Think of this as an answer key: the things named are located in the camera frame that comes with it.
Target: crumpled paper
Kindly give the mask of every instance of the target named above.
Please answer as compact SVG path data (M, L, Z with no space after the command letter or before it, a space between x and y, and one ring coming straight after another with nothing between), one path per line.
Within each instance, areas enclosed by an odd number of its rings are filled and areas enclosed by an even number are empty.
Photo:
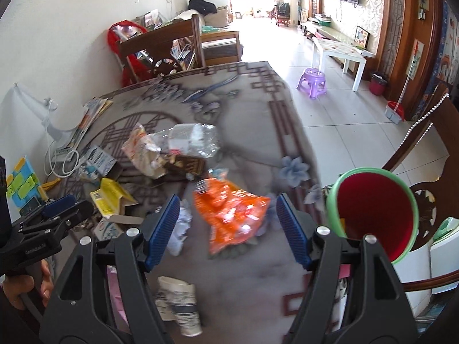
M183 242L187 238L186 232L191 226L192 218L193 216L188 209L188 203L186 200L183 200L180 205L180 214L178 215L177 222L167 245L167 249L172 256L178 256L182 251Z

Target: orange plastic bag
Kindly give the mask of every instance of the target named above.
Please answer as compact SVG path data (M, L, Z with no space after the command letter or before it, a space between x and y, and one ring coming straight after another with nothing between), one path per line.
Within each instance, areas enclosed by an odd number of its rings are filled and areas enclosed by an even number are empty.
M238 245L255 235L268 209L269 198L253 195L228 180L216 178L201 181L199 187L194 192L195 205L212 226L212 255L227 245Z

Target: red trash bin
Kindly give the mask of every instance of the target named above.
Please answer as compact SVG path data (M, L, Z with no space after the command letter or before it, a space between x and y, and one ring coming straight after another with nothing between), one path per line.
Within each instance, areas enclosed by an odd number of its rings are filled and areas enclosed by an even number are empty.
M387 80L385 76L380 72L373 72L371 74L371 81L370 81L370 91L375 96L380 96L384 93L387 86Z

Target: snack bag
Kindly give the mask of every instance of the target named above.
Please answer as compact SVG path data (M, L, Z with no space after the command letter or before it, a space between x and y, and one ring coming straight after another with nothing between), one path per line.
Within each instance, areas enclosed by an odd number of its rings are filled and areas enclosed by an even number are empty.
M121 150L140 172L154 179L166 174L165 168L160 163L159 152L161 149L146 134L143 125L137 123L129 139L122 144Z
M212 226L210 253L238 245L253 237L262 224L269 198L239 189L228 180L209 178L198 182L195 205Z

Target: magazine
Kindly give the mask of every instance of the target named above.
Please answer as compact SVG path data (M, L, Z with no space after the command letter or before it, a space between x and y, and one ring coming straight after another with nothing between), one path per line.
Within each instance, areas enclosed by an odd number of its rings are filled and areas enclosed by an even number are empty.
M87 111L78 125L77 129L73 133L72 139L66 147L60 148L55 151L53 160L54 161L63 161L65 160L68 153L72 150L77 149L84 135L88 131L89 127L94 123L94 121L102 115L102 113L113 103L105 98L94 98L86 103L84 106Z

